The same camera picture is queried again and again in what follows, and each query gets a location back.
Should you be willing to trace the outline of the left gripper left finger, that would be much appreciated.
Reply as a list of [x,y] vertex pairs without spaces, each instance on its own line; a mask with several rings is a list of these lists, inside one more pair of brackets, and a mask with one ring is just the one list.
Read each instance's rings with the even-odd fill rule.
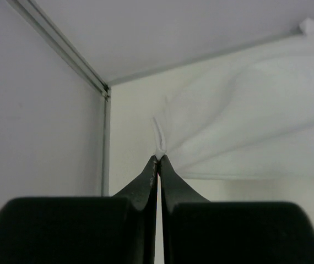
[[153,263],[158,161],[114,196],[19,197],[0,210],[0,263]]

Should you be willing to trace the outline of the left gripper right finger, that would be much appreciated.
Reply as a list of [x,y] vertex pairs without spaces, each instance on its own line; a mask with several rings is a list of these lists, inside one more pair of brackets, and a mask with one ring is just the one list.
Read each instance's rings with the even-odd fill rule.
[[314,228],[291,202],[212,202],[159,162],[165,263],[314,263]]

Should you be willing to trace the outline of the white t shirt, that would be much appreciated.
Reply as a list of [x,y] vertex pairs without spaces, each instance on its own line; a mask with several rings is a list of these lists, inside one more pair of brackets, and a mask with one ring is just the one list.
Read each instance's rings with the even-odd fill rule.
[[314,19],[240,53],[152,119],[155,156],[187,179],[314,177]]

